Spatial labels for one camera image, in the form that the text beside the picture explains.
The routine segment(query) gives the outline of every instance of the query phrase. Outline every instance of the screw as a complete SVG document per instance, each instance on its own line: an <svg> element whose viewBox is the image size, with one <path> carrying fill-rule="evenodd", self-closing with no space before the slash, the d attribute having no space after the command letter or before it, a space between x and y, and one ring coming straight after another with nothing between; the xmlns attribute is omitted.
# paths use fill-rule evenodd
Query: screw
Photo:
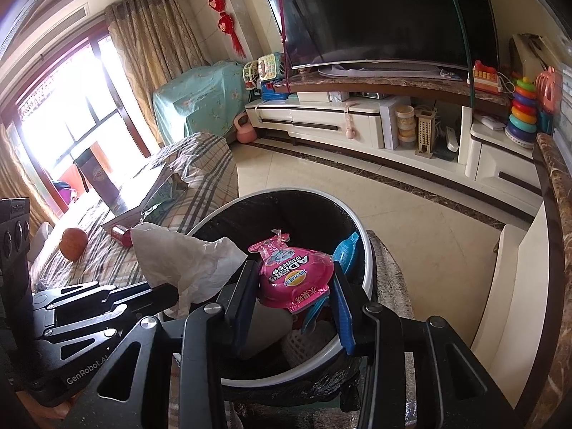
<svg viewBox="0 0 572 429"><path fill-rule="evenodd" d="M141 320L141 327L144 329L152 329L157 325L157 318L148 316Z"/></svg>
<svg viewBox="0 0 572 429"><path fill-rule="evenodd" d="M218 303L208 303L208 305L205 305L203 309L207 315L215 315L216 313L221 311L222 306L219 305Z"/></svg>
<svg viewBox="0 0 572 429"><path fill-rule="evenodd" d="M445 322L445 319L443 319L440 316L431 316L429 318L429 324L431 324L433 327L437 327L437 328L442 328L445 327L445 324L447 324Z"/></svg>
<svg viewBox="0 0 572 429"><path fill-rule="evenodd" d="M372 301L367 305L365 305L365 309L367 309L367 311L369 311L370 313L381 313L381 311L383 310L383 306L380 305L379 303Z"/></svg>

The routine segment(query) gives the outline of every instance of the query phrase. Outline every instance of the red tassel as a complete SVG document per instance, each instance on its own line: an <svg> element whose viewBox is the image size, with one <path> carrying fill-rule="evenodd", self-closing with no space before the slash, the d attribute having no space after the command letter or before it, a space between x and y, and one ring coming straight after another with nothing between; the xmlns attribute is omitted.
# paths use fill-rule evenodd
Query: red tassel
<svg viewBox="0 0 572 429"><path fill-rule="evenodd" d="M227 13L221 13L221 17L218 20L218 28L224 33L228 34L232 38L232 47L235 49L236 54L241 58L246 58L246 54L244 53L244 48L242 48L242 44L238 39L238 36L235 32L235 22L232 19L232 16Z"/></svg>
<svg viewBox="0 0 572 429"><path fill-rule="evenodd" d="M224 0L209 0L209 6L213 8L216 12L221 13L224 11Z"/></svg>

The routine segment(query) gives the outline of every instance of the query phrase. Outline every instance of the pink snack package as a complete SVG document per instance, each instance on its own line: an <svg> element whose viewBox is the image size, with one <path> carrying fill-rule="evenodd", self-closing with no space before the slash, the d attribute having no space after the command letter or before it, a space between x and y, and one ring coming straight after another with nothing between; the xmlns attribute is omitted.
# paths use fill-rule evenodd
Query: pink snack package
<svg viewBox="0 0 572 429"><path fill-rule="evenodd" d="M258 299L262 305L295 313L330 293L328 281L334 273L334 263L325 253L289 247L289 234L276 229L273 232L273 238L248 249L259 252L264 260Z"/></svg>

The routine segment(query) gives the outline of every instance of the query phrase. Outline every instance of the crumpled paper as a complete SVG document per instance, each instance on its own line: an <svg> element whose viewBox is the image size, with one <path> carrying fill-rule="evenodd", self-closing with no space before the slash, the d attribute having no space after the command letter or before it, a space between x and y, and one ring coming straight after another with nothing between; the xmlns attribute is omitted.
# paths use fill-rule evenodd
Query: crumpled paper
<svg viewBox="0 0 572 429"><path fill-rule="evenodd" d="M168 311L175 318L187 316L191 303L219 292L247 259L228 237L205 242L150 222L131 229L131 240L149 285L168 282L177 287L179 301Z"/></svg>

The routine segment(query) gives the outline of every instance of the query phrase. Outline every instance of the trash can rim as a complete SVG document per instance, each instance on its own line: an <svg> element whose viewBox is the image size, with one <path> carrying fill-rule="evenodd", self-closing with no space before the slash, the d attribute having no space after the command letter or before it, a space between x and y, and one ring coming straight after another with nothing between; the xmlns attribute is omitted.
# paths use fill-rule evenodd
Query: trash can rim
<svg viewBox="0 0 572 429"><path fill-rule="evenodd" d="M233 204L238 203L239 201L245 200L247 198L254 197L256 195L262 195L265 193L271 192L284 192L286 190L295 190L300 192L308 192L314 193L316 195L320 195L322 197L328 198L329 200L333 201L337 206L341 207L350 217L353 219L356 227L358 228L360 238L362 240L364 246L364 254L365 254L365 273L363 278L362 287L365 290L368 298L371 298L371 293L373 289L373 255L371 252L371 244L369 243L369 236L367 235L367 231L365 227L361 224L358 216L347 206L344 202L337 199L334 196L326 192L322 192L321 190L315 189L305 189L300 187L277 187L275 189L265 189L259 190L258 192L251 193L244 197L239 197L231 202L228 202L224 206L221 206L217 210L213 211L204 218L201 222L199 222L191 232L189 233L190 236L193 236L201 227L203 227L208 221L214 218L219 213L222 213L225 209L232 206ZM295 368L289 369L286 372L282 372L281 374L277 374L275 376L270 376L268 378L262 379L252 379L252 380L237 380L237 379L225 379L221 378L222 385L227 387L236 387L236 388L261 388L261 387L271 387L273 385L284 384L288 382L292 382L299 378L302 378L306 374L318 369L324 363L330 361L332 358L337 356L342 351L340 339L338 335L336 335L329 343L326 345L319 353L311 357L309 360L305 361L301 365L296 366Z"/></svg>

